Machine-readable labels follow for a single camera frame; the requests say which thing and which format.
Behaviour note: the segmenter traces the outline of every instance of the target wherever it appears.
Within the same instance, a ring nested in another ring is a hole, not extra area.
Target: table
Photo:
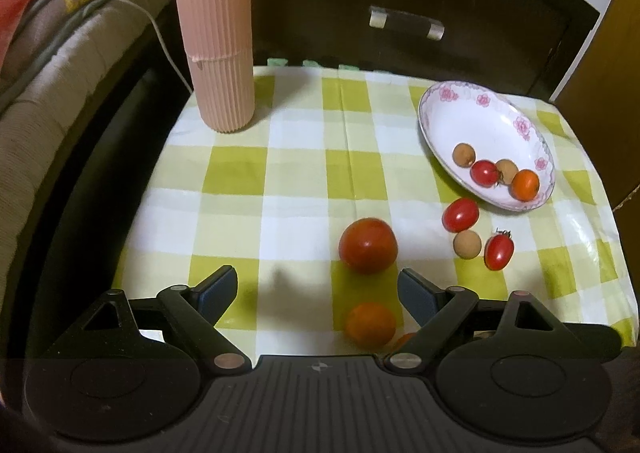
[[[217,134],[192,96],[166,140],[127,237],[114,287],[152,297],[236,268],[238,296],[216,327],[255,361],[261,354],[358,352],[341,330],[347,312],[378,301],[399,337],[417,329],[398,301],[411,267],[440,287],[506,299],[529,290],[559,319],[638,335],[638,306],[602,183],[559,112],[509,99],[544,135],[557,167],[550,201],[528,214],[480,204],[483,242],[511,231],[515,253],[498,272],[482,256],[456,258],[444,208],[469,194],[424,144],[417,106],[433,82],[386,73],[310,67],[255,68],[256,113],[244,130]],[[358,218],[388,222],[395,266],[350,274],[337,243]]]

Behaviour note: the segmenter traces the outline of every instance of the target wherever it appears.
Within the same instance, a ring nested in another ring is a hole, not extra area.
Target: cylindrical pink container
[[[254,115],[251,0],[176,0],[203,121],[232,132]]]

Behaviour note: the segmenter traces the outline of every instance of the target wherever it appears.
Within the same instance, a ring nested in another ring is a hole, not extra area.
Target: pink flower pattern
[[[450,87],[442,87],[440,89],[440,100],[441,101],[455,101],[458,99],[458,94],[456,94]]]
[[[523,117],[518,117],[513,122],[513,127],[518,131],[520,136],[525,140],[529,141],[529,128],[531,127],[529,121]]]
[[[538,170],[539,172],[542,172],[542,170],[546,168],[546,165],[546,159],[544,159],[543,157],[536,159],[536,170]]]
[[[478,103],[481,107],[488,107],[490,102],[491,99],[487,94],[480,94],[478,97],[476,97],[476,103]]]

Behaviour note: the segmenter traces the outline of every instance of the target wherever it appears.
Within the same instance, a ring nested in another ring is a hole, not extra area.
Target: drawer handle
[[[444,36],[442,22],[433,18],[375,6],[369,8],[369,13],[369,27],[374,29],[388,29],[406,32],[414,36],[426,36],[428,40],[434,42],[439,42]]]

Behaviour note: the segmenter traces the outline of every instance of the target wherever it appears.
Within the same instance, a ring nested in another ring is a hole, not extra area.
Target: oval plate
[[[554,159],[535,125],[507,98],[488,88],[461,81],[442,81],[420,99],[418,122],[429,148],[443,168],[461,186],[498,208],[531,211],[542,206],[556,184]],[[540,191],[530,202],[514,199],[507,186],[482,188],[469,168],[453,162],[453,149],[468,143],[476,159],[511,159],[519,170],[540,177]]]

